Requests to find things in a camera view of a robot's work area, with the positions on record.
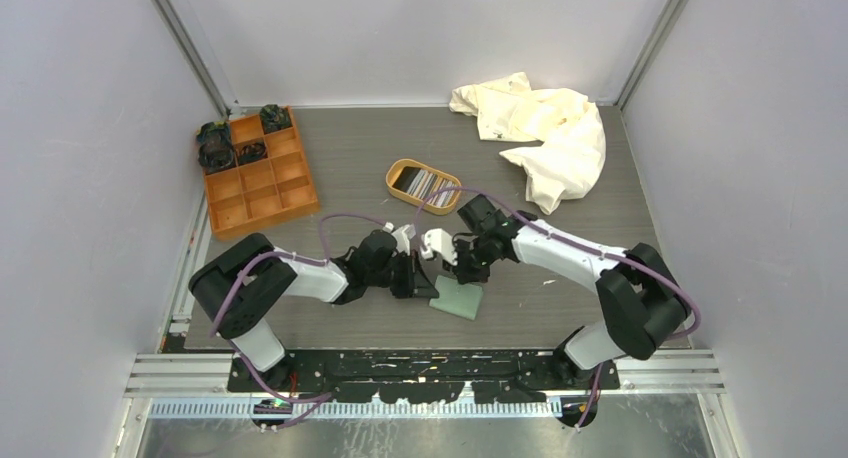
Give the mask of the green card holder wallet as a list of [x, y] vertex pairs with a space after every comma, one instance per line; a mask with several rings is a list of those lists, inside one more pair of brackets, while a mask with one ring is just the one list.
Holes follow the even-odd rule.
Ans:
[[459, 284], [454, 278], [438, 276], [435, 288], [439, 296], [429, 300], [429, 306], [469, 321], [477, 317], [484, 290], [475, 284]]

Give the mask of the tan oval card tray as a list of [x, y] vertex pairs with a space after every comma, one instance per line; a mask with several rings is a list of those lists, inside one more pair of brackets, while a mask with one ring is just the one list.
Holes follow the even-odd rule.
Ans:
[[437, 216], [449, 214], [461, 195], [456, 177], [409, 158], [393, 163], [385, 182], [393, 197], [415, 206], [424, 204], [424, 211]]

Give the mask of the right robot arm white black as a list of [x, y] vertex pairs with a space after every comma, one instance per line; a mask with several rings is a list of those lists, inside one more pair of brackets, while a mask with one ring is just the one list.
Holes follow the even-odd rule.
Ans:
[[461, 283], [484, 283], [499, 260], [533, 265], [593, 292], [601, 319], [569, 335], [554, 351], [555, 374], [567, 388], [582, 387], [595, 368], [620, 357], [649, 359], [686, 321], [689, 298], [659, 252], [646, 243], [610, 247], [559, 230], [532, 213], [506, 213], [480, 194], [458, 215], [468, 232], [455, 239], [449, 266]]

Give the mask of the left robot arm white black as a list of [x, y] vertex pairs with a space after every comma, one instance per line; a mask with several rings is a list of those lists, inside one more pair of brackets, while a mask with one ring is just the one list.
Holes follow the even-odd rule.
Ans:
[[253, 378], [269, 391], [285, 387], [292, 375], [286, 348], [265, 318], [278, 300], [293, 296], [342, 305], [371, 288], [387, 289], [398, 299], [439, 295], [418, 254], [399, 233], [384, 230], [327, 261], [275, 247], [253, 233], [195, 272], [188, 284], [215, 334], [249, 360]]

